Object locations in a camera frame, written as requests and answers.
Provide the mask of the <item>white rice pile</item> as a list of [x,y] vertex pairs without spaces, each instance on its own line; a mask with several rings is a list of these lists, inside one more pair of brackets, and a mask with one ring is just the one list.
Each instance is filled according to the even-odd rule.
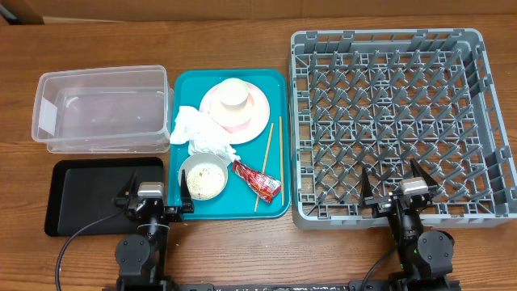
[[193,199],[212,199],[224,189],[225,173],[218,165],[198,164],[187,174],[187,187]]

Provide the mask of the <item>red ketchup packet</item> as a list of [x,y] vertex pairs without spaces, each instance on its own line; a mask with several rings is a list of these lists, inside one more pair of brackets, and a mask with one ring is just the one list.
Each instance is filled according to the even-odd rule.
[[259,199],[267,203],[271,203],[281,190],[279,180],[255,171],[239,161],[233,162],[232,172],[245,181]]

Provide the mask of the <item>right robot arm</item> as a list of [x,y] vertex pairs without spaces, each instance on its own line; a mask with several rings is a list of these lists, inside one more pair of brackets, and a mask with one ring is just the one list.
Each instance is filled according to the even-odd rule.
[[374,218],[385,217],[394,239],[394,247],[381,257],[361,282],[365,290],[374,271],[396,252],[401,271],[394,272],[374,290],[459,290],[460,283],[450,281],[454,238],[441,230],[425,230],[420,211],[431,205],[439,188],[416,159],[410,160],[412,177],[403,179],[399,188],[387,196],[375,198],[365,169],[361,173],[360,208],[370,208]]

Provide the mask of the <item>white napkin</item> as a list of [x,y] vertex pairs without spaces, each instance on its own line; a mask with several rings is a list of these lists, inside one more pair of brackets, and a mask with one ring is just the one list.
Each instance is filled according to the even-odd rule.
[[209,153],[221,158],[226,166],[241,157],[230,145],[230,134],[207,113],[194,107],[180,106],[170,135],[171,145],[188,144],[189,155]]

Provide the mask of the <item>grey bowl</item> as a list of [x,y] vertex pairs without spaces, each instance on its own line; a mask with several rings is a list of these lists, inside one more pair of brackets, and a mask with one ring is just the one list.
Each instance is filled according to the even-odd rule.
[[178,175],[179,184],[180,184],[180,180],[181,180],[181,171],[182,170],[185,170],[186,175],[187,175],[188,172],[194,166],[201,164],[201,163],[212,163],[212,164],[218,165],[225,173],[225,186],[226,186],[227,181],[228,181],[228,168],[221,158],[219,158],[215,154],[210,154],[210,153],[193,154],[192,156],[188,157],[183,162],[181,167],[179,168],[179,175]]

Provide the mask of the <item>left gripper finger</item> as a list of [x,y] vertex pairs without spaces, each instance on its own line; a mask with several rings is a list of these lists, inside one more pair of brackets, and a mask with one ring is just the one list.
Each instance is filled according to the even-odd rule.
[[137,194],[137,171],[134,171],[126,184],[119,190],[117,198],[129,198]]
[[192,198],[191,198],[191,193],[187,186],[187,175],[186,175],[185,170],[181,171],[180,191],[181,191],[180,199],[182,202],[182,207],[183,208],[192,208],[193,202],[192,202]]

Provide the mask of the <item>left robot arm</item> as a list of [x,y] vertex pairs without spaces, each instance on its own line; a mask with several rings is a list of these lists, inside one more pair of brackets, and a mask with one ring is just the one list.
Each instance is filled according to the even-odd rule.
[[137,232],[123,238],[116,247],[118,290],[179,289],[165,274],[165,265],[170,224],[182,222],[185,213],[194,212],[185,173],[180,178],[180,199],[181,205],[167,206],[164,183],[138,183],[136,174],[117,194],[115,206],[137,223]]

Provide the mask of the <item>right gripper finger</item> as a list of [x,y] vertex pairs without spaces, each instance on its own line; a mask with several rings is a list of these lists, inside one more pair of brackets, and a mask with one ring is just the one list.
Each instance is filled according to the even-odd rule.
[[371,188],[371,184],[369,182],[368,172],[365,167],[362,168],[361,185],[362,185],[362,187],[361,187],[360,197],[362,199],[372,199],[373,198],[372,188]]
[[410,167],[414,178],[422,178],[428,187],[438,187],[438,183],[419,165],[415,158],[410,159]]

